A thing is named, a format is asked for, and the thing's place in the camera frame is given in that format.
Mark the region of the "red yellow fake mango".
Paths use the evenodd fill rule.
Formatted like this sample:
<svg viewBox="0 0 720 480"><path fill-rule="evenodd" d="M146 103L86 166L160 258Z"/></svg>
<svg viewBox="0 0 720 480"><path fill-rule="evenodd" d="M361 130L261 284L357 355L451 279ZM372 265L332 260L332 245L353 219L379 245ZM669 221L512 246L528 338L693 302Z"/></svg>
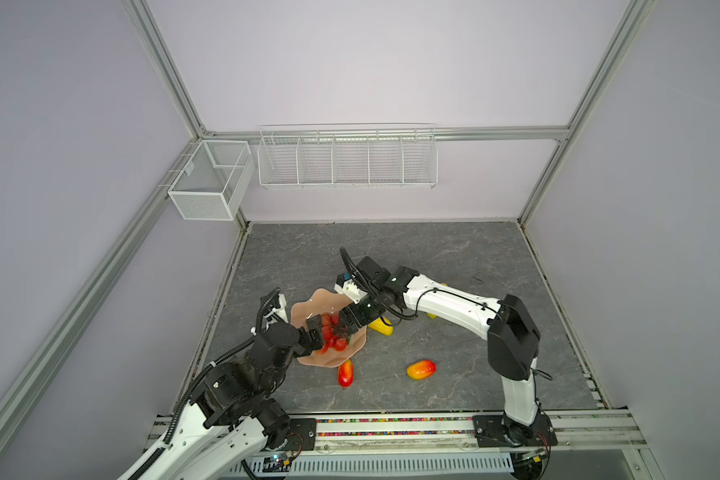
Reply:
<svg viewBox="0 0 720 480"><path fill-rule="evenodd" d="M338 367L338 384L342 388L348 388L353 382L354 365L351 359L347 359Z"/></svg>

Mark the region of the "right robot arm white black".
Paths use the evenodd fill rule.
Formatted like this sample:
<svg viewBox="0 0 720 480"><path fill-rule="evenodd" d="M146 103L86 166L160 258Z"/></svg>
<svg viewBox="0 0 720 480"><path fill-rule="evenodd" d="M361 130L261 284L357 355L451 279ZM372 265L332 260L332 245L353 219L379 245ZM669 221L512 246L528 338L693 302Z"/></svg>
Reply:
<svg viewBox="0 0 720 480"><path fill-rule="evenodd" d="M502 381L500 414L478 415L474 428L481 447L543 447L558 444L549 416L536 393L541 333L523 301L507 294L501 299L470 294L438 283L407 267L390 272L366 256L354 262L340 250L346 269L335 290L351 299L339 312L343 333L356 333L373 321L414 320L427 314L475 334L486 343L490 368Z"/></svg>

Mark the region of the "peach wavy fruit bowl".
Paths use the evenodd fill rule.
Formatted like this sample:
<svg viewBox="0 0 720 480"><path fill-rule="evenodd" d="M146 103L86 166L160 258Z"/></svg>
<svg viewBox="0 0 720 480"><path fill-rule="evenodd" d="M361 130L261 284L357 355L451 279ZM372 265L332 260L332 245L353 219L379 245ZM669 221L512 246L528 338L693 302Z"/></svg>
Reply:
<svg viewBox="0 0 720 480"><path fill-rule="evenodd" d="M350 304L352 300L343 294L318 289L308 300L296 303L291 308L290 323L297 328L307 327L309 319L319 317L321 338L330 342L338 334L336 323L331 322L331 319L337 319L339 312ZM363 328L340 343L340 346L344 346L343 349L337 350L330 342L327 348L321 347L309 356L300 357L298 362L304 366L336 368L357 354L366 345L366 341L367 329Z"/></svg>

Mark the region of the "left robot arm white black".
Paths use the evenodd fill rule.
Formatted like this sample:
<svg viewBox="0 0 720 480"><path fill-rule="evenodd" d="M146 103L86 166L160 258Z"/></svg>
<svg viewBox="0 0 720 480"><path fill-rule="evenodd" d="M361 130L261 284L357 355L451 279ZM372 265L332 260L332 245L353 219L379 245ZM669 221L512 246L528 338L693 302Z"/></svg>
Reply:
<svg viewBox="0 0 720 480"><path fill-rule="evenodd" d="M295 358L322 349L322 318L304 327L276 321L246 341L245 354L208 364L185 392L167 430L123 479L218 479L262 450L291 439L291 419L272 397Z"/></svg>

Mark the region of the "red fake fruit cluster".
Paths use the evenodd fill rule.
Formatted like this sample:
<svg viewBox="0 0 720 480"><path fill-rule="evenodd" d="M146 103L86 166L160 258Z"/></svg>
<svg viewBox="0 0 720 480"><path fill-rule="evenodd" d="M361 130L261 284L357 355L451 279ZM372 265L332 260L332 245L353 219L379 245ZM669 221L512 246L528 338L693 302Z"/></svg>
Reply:
<svg viewBox="0 0 720 480"><path fill-rule="evenodd" d="M344 351L349 344L351 334L347 328L340 323L338 314L321 315L323 347L319 350L320 354L325 354L329 350Z"/></svg>

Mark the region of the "red orange fake mango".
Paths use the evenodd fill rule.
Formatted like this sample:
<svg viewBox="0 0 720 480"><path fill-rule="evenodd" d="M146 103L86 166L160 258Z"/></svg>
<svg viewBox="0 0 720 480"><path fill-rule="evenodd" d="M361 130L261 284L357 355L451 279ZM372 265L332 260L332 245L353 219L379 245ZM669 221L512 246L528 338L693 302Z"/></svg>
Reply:
<svg viewBox="0 0 720 480"><path fill-rule="evenodd" d="M406 369L407 376L415 381L430 378L437 371L437 365L431 360L421 360L409 365Z"/></svg>

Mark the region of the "textured yellow fake fruit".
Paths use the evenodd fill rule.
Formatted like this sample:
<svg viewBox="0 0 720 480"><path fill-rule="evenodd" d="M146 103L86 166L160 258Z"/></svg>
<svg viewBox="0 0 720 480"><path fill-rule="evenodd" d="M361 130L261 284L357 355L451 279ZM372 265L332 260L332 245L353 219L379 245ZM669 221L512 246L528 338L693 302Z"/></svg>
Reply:
<svg viewBox="0 0 720 480"><path fill-rule="evenodd" d="M394 326L384 317L372 321L368 328L384 336L391 336L394 333Z"/></svg>

